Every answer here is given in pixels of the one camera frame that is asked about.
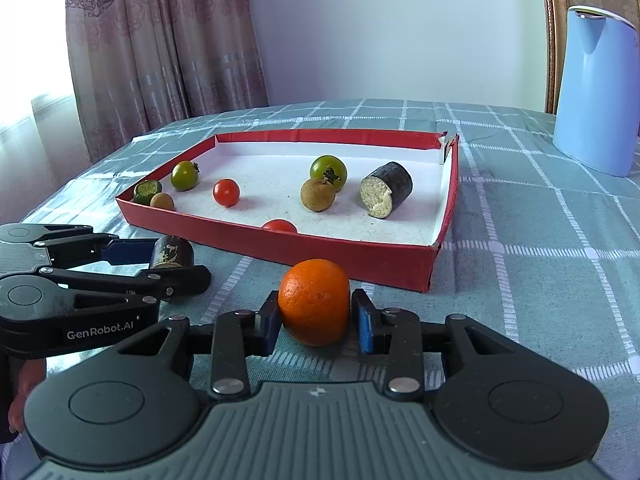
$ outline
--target curtain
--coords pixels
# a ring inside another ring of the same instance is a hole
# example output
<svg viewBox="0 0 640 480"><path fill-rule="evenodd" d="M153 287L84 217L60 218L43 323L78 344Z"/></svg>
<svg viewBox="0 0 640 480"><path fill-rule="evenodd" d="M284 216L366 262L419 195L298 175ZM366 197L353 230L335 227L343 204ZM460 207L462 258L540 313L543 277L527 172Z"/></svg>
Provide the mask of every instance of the curtain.
<svg viewBox="0 0 640 480"><path fill-rule="evenodd" d="M268 104L248 0L66 0L92 162L171 121Z"/></svg>
<svg viewBox="0 0 640 480"><path fill-rule="evenodd" d="M0 0L0 224L89 166L66 52L65 0Z"/></svg>

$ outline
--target electric kettle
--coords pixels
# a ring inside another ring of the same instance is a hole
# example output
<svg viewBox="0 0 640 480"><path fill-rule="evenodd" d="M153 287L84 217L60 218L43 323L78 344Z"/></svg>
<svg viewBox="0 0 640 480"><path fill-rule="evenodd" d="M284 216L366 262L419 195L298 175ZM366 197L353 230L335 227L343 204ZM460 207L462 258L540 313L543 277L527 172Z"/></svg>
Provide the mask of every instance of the electric kettle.
<svg viewBox="0 0 640 480"><path fill-rule="evenodd" d="M627 176L640 126L638 32L596 7L569 7L567 21L554 145L589 168Z"/></svg>

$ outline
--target hand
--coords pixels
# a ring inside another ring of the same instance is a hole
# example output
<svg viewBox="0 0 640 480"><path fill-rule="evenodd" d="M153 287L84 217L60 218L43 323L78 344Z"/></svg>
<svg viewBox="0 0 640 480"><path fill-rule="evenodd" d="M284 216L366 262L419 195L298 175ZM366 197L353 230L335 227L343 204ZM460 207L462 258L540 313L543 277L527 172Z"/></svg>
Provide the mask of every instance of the hand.
<svg viewBox="0 0 640 480"><path fill-rule="evenodd" d="M25 361L18 375L18 393L9 407L9 431L24 431L24 403L31 391L47 377L47 360Z"/></svg>

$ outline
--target sliced cucumber piece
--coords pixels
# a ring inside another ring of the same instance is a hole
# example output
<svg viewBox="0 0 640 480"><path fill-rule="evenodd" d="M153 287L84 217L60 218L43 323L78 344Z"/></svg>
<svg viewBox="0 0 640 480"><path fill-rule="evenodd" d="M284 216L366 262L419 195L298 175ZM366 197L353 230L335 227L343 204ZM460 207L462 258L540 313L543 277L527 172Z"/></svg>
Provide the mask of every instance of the sliced cucumber piece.
<svg viewBox="0 0 640 480"><path fill-rule="evenodd" d="M133 202L136 204L150 205L155 194L162 191L162 184L157 180L145 180L133 189Z"/></svg>

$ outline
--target table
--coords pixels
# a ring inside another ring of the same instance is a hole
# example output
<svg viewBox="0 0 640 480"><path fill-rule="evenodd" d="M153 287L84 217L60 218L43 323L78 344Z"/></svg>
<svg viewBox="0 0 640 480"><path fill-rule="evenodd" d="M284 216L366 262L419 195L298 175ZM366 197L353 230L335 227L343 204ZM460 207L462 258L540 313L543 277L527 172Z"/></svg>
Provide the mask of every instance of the table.
<svg viewBox="0 0 640 480"><path fill-rule="evenodd" d="M552 144L554 117L484 105L362 99L225 112L168 124L71 181L25 221L81 223L121 237L153 237L129 226L114 201L153 168L219 132L272 128L386 128L460 135L460 188L427 294L353 282L379 306L399 306L442 322L462 312L593 381L610 407L595 461L613 478L640 478L640 164L628 178L589 170ZM213 274L198 297L163 304L162 316L193 323L237 308L258 308L287 267L196 246ZM98 272L141 267L95 264ZM50 373L92 352L48 361ZM437 355L425 354L428 388L444 380ZM357 355L350 335L330 348L298 345L286 332L269 358L248 358L260 380L379 380L383 360ZM197 360L192 383L204 386ZM2 454L9 474L28 453Z"/></svg>

